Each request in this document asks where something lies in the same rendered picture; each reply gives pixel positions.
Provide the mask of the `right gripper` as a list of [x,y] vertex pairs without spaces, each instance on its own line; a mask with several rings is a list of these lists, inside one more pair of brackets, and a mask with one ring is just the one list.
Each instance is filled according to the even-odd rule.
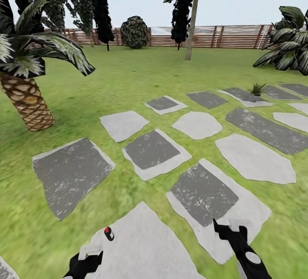
[[229,226],[218,225],[216,220],[213,218],[213,224],[215,232],[219,233],[221,240],[229,241],[231,247],[235,240],[241,239],[247,242],[247,231],[245,227],[239,227],[239,232],[233,232]]

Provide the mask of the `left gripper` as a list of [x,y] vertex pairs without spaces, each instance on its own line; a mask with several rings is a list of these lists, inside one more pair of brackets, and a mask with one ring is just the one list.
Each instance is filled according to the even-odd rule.
[[84,279],[87,273],[95,272],[97,267],[102,263],[103,257],[103,250],[98,255],[91,255],[88,256],[84,260],[78,260],[79,255],[73,256],[70,261],[70,270],[72,271],[73,268],[81,267],[84,270]]

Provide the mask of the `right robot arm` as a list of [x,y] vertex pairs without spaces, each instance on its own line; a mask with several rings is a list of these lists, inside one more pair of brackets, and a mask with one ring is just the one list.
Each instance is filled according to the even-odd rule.
[[272,279],[261,258],[247,244],[247,228],[252,226],[250,218],[228,219],[230,225],[218,225],[213,218],[215,232],[221,240],[229,241],[237,257],[237,270],[241,279]]

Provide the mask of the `insectifuge atomizer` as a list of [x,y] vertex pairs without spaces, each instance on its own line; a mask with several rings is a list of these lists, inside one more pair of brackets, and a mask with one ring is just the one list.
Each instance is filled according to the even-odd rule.
[[106,227],[105,234],[110,241],[113,240],[115,237],[115,235],[112,232],[112,229],[109,226]]

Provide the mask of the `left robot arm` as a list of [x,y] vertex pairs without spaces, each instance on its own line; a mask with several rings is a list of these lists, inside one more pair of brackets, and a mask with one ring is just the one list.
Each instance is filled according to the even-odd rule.
[[[95,272],[102,263],[102,244],[82,245],[78,255],[73,256],[70,261],[70,270],[62,279],[85,279],[87,273]],[[98,255],[89,256],[88,253],[100,252]]]

